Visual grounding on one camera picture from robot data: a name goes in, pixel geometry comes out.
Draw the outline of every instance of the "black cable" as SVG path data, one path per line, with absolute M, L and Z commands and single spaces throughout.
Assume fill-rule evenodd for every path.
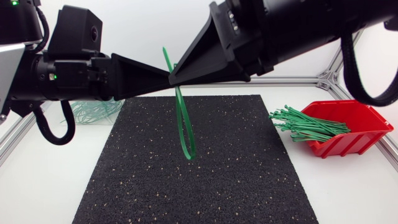
M 40 132 L 43 134 L 44 138 L 47 141 L 51 142 L 52 144 L 58 146 L 62 146 L 70 142 L 73 136 L 75 135 L 75 129 L 76 129 L 75 117 L 73 116 L 72 108 L 69 105 L 69 101 L 67 100 L 61 101 L 61 106 L 62 106 L 63 115 L 65 116 L 65 119 L 68 124 L 67 133 L 62 138 L 58 138 L 53 135 L 53 133 L 50 130 L 49 124 L 45 119 L 43 111 L 40 107 L 38 107 L 36 110 L 33 111 L 33 113 L 36 116 L 37 125 L 40 129 Z
M 367 105 L 387 106 L 398 99 L 398 71 L 388 89 L 378 97 L 372 98 L 362 86 L 350 32 L 341 37 L 341 50 L 343 52 L 345 83 L 348 91 L 356 100 Z
M 36 53 L 39 53 L 40 51 L 42 51 L 50 38 L 50 28 L 49 28 L 49 24 L 47 22 L 47 19 L 45 18 L 44 13 L 37 6 L 36 6 L 36 11 L 37 11 L 37 14 L 39 15 L 39 19 L 43 25 L 44 36 L 43 36 L 41 43 L 39 43 L 35 49 L 30 51 L 32 54 L 36 54 Z

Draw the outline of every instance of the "speckled black mat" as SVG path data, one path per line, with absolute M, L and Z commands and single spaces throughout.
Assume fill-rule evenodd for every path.
M 197 158 L 183 155 L 174 97 L 127 100 L 74 223 L 317 223 L 260 96 L 185 102 Z

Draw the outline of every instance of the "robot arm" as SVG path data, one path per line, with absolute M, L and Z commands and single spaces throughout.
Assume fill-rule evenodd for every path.
M 253 74 L 270 72 L 274 65 L 340 37 L 345 43 L 345 79 L 351 94 L 371 105 L 387 105 L 398 98 L 398 78 L 385 95 L 376 99 L 365 97 L 350 43 L 353 32 L 378 22 L 387 21 L 387 29 L 398 30 L 396 0 L 226 0 L 220 5 L 213 2 L 208 22 L 169 76 L 166 71 L 120 55 L 102 54 L 102 22 L 89 10 L 77 7 L 65 6 L 59 12 L 48 50 L 38 54 L 32 44 L 42 39 L 36 16 L 40 1 L 0 3 L 1 25 L 10 18 L 18 22 L 18 26 L 0 26 L 0 44 L 26 45 L 16 72 L 2 74 L 2 81 L 6 80 L 3 77 L 14 78 L 11 87 L 9 82 L 5 84 L 9 91 L 0 92 L 0 103 L 4 103 L 0 105 L 0 114 L 4 117 L 13 110 L 25 116 L 34 111 L 45 137 L 48 125 L 40 114 L 40 105 L 45 100 L 62 101 L 65 117 L 74 127 L 68 100 L 121 100 L 175 85 L 249 82 Z M 45 38 L 46 35 L 37 48 L 43 46 Z

